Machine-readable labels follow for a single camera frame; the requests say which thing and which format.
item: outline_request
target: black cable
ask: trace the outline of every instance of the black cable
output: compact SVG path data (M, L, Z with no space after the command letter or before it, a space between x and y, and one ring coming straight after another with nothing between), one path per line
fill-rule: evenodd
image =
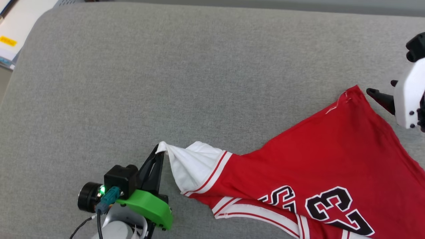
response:
M97 233L99 234L99 239L103 239L102 227L100 225L100 209L97 210Z
M72 233L72 235L69 237L69 239L72 239L74 236L75 236L75 233L77 233L77 231L82 227L82 226L84 226L84 224L86 223L86 222L88 222L88 221L90 221L90 220L92 220L93 219L93 217L89 217L89 218L87 218L85 221L83 221L81 224L80 224L80 226L78 226L76 229L75 229L75 231L74 231L74 233Z

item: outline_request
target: gray cushion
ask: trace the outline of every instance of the gray cushion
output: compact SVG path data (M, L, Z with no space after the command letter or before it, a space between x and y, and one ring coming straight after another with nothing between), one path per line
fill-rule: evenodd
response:
M91 214L77 195L161 140L244 154L359 84L392 92L425 19L267 9L94 3L44 14L0 111L0 237L67 238ZM425 138L396 125L425 166ZM290 238L252 219L215 220L179 194L165 162L171 231L154 238ZM77 234L96 233L91 221Z

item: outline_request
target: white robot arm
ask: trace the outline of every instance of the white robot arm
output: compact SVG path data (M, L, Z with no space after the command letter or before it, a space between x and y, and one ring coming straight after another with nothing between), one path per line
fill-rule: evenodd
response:
M418 125L425 132L425 32L410 40L406 47L409 50L407 59L415 64L407 77L391 81L394 96L372 88L368 88L366 93L395 115L398 125L406 129Z

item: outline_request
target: red basketball jersey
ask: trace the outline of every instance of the red basketball jersey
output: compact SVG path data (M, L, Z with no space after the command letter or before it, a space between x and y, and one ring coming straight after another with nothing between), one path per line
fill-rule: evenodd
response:
M355 86L261 149L161 142L182 194L302 239L425 238L425 173Z

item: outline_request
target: white trim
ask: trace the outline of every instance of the white trim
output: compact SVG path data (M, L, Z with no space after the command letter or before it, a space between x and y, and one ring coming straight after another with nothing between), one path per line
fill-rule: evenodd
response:
M348 239L348 231L347 230L343 230L343 235L342 235L341 239Z
M218 209L220 209L221 207L223 207L226 203L228 203L229 201L233 200L234 197L230 197L230 196L225 196L223 197L212 209L211 211L213 211L212 213L216 213Z
M215 215L216 219L220 219L220 218L231 218L231 217L246 217L246 218L252 218L252 219L256 219L256 220L260 220L263 222L267 222L270 223L280 229L282 229L283 231L285 231L286 233L288 233L289 235L299 239L299 234L300 234L300 229L298 227L298 225L293 222L292 220L288 219L285 216L282 216L274 211L262 208L262 207L258 207L258 206L254 206L254 205L250 205L250 204L232 204L228 207L225 207L224 210L221 210L220 213Z
M208 177L205 179L205 182L203 182L199 187L193 190L186 190L183 191L182 194L186 196L190 196L193 193L205 193L208 190L211 189L211 187L215 184L218 177L220 176L221 172L223 171L224 167L226 166L227 161L229 161L230 157L232 156L232 153L224 151L223 154L220 154L220 156L217 158L216 166L211 171L211 173L208 175Z
M305 216L301 216L301 223L303 224L304 229L304 239L310 239L310 228L309 228L309 222L307 221L307 218Z
M216 212L214 215L218 215L220 213L226 213L226 210L231 207L233 204L235 204L237 201L241 200L242 198L235 198L232 201L230 201L229 204L227 204L223 209L221 209L220 211Z
M300 239L304 239L304 231L303 231L300 215L298 214L295 214L295 215L298 221L298 229L300 230Z

